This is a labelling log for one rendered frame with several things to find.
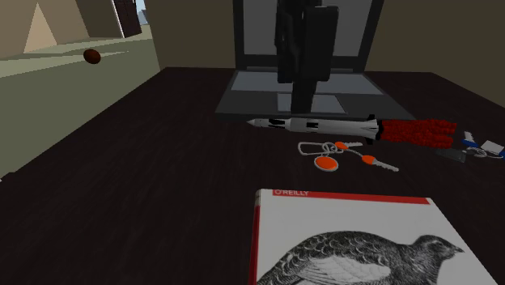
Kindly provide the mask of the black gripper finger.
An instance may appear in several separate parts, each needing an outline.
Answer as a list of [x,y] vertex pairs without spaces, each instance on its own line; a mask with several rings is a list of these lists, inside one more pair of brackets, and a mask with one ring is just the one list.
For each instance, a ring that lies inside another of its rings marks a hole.
[[293,82],[291,93],[291,113],[310,113],[317,81],[299,80]]

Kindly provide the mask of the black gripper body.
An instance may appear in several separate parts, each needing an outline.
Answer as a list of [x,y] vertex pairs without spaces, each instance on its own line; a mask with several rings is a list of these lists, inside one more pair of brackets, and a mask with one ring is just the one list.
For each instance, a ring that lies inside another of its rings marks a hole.
[[274,46],[278,82],[327,81],[339,8],[322,0],[277,0]]

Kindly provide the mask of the white toy rocket red flames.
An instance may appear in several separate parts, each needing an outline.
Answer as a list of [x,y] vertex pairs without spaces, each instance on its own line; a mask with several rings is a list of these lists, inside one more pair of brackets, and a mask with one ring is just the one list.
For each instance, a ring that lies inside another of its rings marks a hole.
[[365,138],[368,144],[385,140],[441,149],[452,146],[452,135],[457,127],[456,123],[440,119],[380,120],[373,114],[364,121],[291,117],[287,119],[255,118],[249,120],[248,124],[299,133],[358,136]]

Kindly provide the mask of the grey open laptop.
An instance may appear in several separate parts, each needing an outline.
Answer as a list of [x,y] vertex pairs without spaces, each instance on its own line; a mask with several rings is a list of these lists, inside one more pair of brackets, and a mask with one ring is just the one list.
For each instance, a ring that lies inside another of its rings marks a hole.
[[[329,80],[319,82],[311,117],[364,121],[411,115],[364,73],[384,0],[322,0],[339,10]],[[276,0],[233,0],[236,71],[215,112],[229,120],[290,117],[289,83],[279,83]]]

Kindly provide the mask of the white book with bird picture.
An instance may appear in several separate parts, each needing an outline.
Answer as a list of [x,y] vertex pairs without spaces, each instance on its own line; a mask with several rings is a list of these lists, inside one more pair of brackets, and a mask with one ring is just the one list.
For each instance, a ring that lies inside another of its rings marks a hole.
[[498,285],[429,198],[256,193],[248,285]]

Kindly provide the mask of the dark wooden desk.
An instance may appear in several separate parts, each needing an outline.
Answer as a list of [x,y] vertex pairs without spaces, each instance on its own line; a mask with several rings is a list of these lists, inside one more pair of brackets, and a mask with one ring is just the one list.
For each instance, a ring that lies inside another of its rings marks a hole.
[[232,71],[167,68],[0,182],[0,285],[247,285],[261,188],[432,198],[505,285],[505,161],[376,142],[322,172],[319,134],[214,114]]

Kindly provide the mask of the dark brown door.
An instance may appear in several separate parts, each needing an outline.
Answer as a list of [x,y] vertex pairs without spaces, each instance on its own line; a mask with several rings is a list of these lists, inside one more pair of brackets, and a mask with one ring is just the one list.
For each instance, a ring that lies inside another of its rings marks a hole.
[[138,19],[135,0],[112,0],[121,34],[124,38],[136,36],[142,32]]

